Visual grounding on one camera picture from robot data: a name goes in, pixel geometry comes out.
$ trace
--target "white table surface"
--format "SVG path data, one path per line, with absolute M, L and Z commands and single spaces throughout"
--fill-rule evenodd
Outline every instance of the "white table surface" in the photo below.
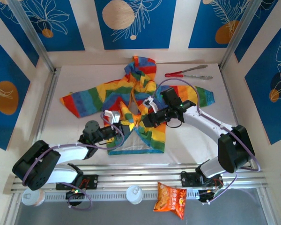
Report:
M 160 83 L 164 74 L 198 66 L 199 64 L 158 64 L 155 81 Z M 120 79 L 125 75 L 125 65 L 63 66 L 59 75 L 53 100 L 47 115 L 41 139 L 50 144 L 75 143 L 89 120 L 103 121 L 100 112 L 84 118 L 77 118 L 59 101 L 69 92 L 87 90 L 99 84 Z M 211 80 L 183 78 L 191 84 L 213 91 L 215 103 L 202 108 L 211 116 L 235 125 L 233 112 L 217 64 L 208 64 L 201 70 L 186 72 L 188 75 L 210 75 Z M 180 81 L 168 81 L 165 85 L 183 85 Z M 87 160 L 73 161 L 78 165 L 112 164 L 162 164 L 162 163 L 202 163 L 217 156 L 217 144 L 198 129 L 183 124 L 180 128 L 166 128 L 165 153 L 109 156 L 105 150 L 98 150 Z

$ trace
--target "orange chip bag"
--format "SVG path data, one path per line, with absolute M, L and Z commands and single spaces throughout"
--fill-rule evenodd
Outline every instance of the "orange chip bag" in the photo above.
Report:
M 158 201 L 153 209 L 154 212 L 175 212 L 180 219 L 184 218 L 186 203 L 186 189 L 178 189 L 166 186 L 158 182 Z

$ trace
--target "orange circle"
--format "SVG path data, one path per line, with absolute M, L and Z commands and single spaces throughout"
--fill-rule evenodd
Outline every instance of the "orange circle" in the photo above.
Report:
M 15 113 L 19 102 L 19 95 L 16 86 L 10 81 L 0 82 L 0 112 L 5 115 L 12 115 Z
M 53 37 L 53 32 L 49 29 L 43 29 L 42 30 L 42 34 L 46 37 L 46 38 L 52 38 Z
M 276 89 L 273 89 L 270 91 L 270 94 L 268 95 L 271 102 L 276 102 L 279 99 L 279 91 L 277 91 Z
M 233 20 L 229 24 L 221 26 L 216 32 L 215 41 L 218 44 L 229 44 L 238 24 L 238 20 Z

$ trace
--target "white wall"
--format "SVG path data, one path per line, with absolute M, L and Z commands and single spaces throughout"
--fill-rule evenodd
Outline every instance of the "white wall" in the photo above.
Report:
M 281 0 L 278 1 L 240 63 L 237 63 L 235 56 L 231 57 L 223 75 L 239 123 L 248 129 L 256 157 L 261 163 L 281 217 L 281 140 L 270 145 L 244 79 L 280 28 Z
M 169 49 L 104 50 L 93 0 L 70 0 L 86 51 L 49 52 L 56 67 L 63 65 L 127 64 L 133 55 L 157 63 L 219 63 L 226 48 L 188 49 L 201 0 L 177 0 Z
M 22 48 L 0 19 L 0 45 L 29 78 L 30 86 L 22 105 L 11 141 L 6 151 L 0 149 L 0 221 L 6 209 L 11 184 L 14 180 L 12 167 L 31 145 L 33 125 L 38 111 L 45 83 L 49 80 L 49 70 L 42 60 L 37 68 L 33 66 Z

